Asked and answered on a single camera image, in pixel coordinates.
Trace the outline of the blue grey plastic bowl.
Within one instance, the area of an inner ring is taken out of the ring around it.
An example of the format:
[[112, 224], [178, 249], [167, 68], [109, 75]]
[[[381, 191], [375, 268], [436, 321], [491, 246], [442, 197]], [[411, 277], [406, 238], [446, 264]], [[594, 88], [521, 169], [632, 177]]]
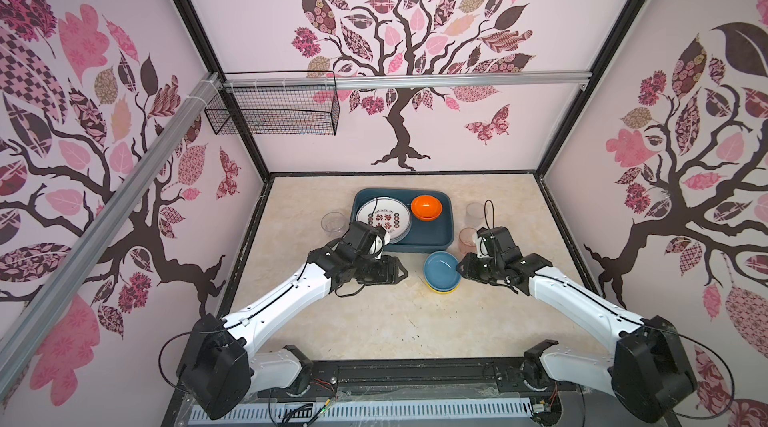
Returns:
[[459, 261], [451, 253], [439, 251], [431, 253], [423, 266], [424, 280], [434, 286], [447, 287], [460, 283], [461, 276], [456, 268]]

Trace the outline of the orange plastic bowl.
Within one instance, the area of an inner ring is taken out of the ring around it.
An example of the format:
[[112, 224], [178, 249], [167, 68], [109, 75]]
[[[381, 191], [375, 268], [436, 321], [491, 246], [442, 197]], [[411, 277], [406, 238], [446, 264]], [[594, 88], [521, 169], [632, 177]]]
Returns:
[[443, 212], [442, 202], [432, 195], [419, 195], [415, 197], [410, 208], [413, 216], [423, 222], [436, 220]]

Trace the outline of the yellow plastic bowl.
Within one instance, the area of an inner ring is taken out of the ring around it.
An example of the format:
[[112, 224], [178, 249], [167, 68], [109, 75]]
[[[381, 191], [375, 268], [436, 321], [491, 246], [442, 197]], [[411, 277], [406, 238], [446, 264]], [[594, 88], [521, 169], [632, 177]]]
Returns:
[[459, 287], [458, 283], [454, 285], [448, 285], [447, 287], [434, 286], [430, 283], [427, 283], [426, 285], [432, 292], [435, 292], [438, 294], [449, 294], [451, 292], [454, 292]]

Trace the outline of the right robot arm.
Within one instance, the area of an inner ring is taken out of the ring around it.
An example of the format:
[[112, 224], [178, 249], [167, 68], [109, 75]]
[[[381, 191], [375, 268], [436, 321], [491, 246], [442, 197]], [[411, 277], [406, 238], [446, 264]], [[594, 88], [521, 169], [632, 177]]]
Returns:
[[527, 387], [544, 391], [557, 382], [578, 384], [613, 396], [646, 423], [668, 416], [697, 391], [679, 332], [666, 319], [630, 312], [573, 281], [544, 257], [523, 255], [505, 227], [481, 228], [473, 243], [474, 252], [457, 266], [463, 278], [553, 307], [607, 351], [597, 356], [546, 339], [523, 355]]

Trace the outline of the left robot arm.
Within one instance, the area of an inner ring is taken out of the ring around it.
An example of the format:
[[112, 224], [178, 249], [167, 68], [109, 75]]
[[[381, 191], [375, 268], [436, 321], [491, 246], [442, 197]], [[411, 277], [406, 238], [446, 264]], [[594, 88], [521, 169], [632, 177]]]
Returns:
[[313, 363], [295, 346], [264, 353], [262, 346], [299, 312], [352, 280], [391, 285], [408, 273], [384, 254], [390, 236], [380, 226], [351, 223], [342, 237], [310, 251], [305, 263], [259, 300], [223, 318], [205, 315], [192, 327], [176, 370], [182, 386], [211, 420], [247, 397], [281, 390], [304, 395]]

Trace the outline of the teal plastic bin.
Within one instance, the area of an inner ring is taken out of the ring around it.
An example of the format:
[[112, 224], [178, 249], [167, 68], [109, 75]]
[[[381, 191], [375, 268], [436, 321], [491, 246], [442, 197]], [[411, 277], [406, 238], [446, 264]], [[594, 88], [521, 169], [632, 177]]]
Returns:
[[[420, 195], [435, 197], [442, 205], [441, 214], [433, 221], [422, 221], [413, 217], [411, 202]], [[407, 188], [364, 188], [357, 192], [352, 204], [352, 220], [366, 220], [372, 207], [379, 209], [384, 203], [383, 198], [392, 198], [401, 202], [411, 216], [410, 230], [401, 240], [393, 241], [385, 248], [385, 252], [397, 253], [432, 253], [446, 250], [454, 240], [454, 224], [452, 203], [450, 197], [441, 191]]]

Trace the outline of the pinkish clear cup near right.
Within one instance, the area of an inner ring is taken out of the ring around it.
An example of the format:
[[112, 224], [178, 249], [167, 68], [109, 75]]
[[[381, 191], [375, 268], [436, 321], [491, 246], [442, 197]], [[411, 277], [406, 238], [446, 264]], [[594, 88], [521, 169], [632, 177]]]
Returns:
[[476, 253], [478, 240], [477, 230], [467, 227], [459, 232], [459, 251], [462, 255]]

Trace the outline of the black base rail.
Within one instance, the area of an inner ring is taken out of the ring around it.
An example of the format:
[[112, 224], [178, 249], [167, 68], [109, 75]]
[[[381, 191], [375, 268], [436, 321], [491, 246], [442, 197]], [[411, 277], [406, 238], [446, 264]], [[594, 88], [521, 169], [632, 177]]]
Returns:
[[688, 377], [689, 364], [677, 360], [677, 353], [672, 347], [643, 347], [624, 339], [614, 355], [595, 357], [547, 339], [520, 357], [311, 360], [287, 345], [249, 361], [241, 348], [212, 347], [183, 354], [177, 370], [181, 391], [163, 423], [181, 419], [187, 401], [219, 420], [250, 397], [310, 398], [314, 387], [338, 393], [491, 384], [499, 393], [528, 397], [573, 384], [613, 395], [643, 422], [676, 426], [675, 407], [697, 387]]

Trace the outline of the aluminium rail back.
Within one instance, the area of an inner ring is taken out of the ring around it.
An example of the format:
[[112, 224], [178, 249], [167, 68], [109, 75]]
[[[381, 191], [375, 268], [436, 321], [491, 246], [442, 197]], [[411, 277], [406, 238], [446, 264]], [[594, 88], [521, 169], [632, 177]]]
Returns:
[[415, 88], [415, 87], [459, 87], [459, 86], [504, 86], [537, 84], [587, 85], [592, 77], [588, 71], [521, 71], [513, 73], [468, 73], [468, 74], [420, 74], [390, 76], [349, 76], [342, 77], [331, 72], [326, 76], [306, 77], [305, 71], [254, 71], [227, 73], [223, 85], [241, 87], [311, 87], [338, 90]]

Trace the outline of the aluminium rail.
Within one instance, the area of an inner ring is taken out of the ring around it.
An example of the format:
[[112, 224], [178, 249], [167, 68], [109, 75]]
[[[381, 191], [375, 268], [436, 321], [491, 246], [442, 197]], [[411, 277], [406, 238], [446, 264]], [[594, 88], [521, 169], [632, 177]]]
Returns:
[[338, 90], [415, 88], [415, 87], [459, 87], [459, 86], [504, 86], [537, 84], [587, 85], [592, 77], [588, 71], [521, 71], [513, 73], [468, 73], [468, 74], [420, 74], [390, 76], [349, 76], [342, 77], [331, 72], [326, 76], [306, 77], [305, 71], [254, 71], [227, 73], [223, 85], [241, 87], [311, 87]]
[[51, 274], [1, 339], [1, 394], [6, 395], [61, 318], [88, 274], [99, 263], [135, 205], [149, 189], [194, 120], [221, 87], [221, 75], [205, 75], [183, 100], [181, 111], [143, 154], [137, 166], [106, 202], [101, 214], [79, 237], [61, 266]]

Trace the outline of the aluminium rail left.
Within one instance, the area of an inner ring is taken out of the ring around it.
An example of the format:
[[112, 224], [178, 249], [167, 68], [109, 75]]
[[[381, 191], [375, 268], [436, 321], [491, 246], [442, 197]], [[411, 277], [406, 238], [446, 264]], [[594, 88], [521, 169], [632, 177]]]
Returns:
[[181, 111], [143, 154], [137, 166], [106, 202], [101, 214], [79, 237], [61, 266], [51, 274], [1, 339], [1, 394], [6, 395], [61, 318], [88, 274], [99, 263], [135, 205], [149, 189], [194, 120], [221, 87], [221, 75], [205, 75], [183, 100]]

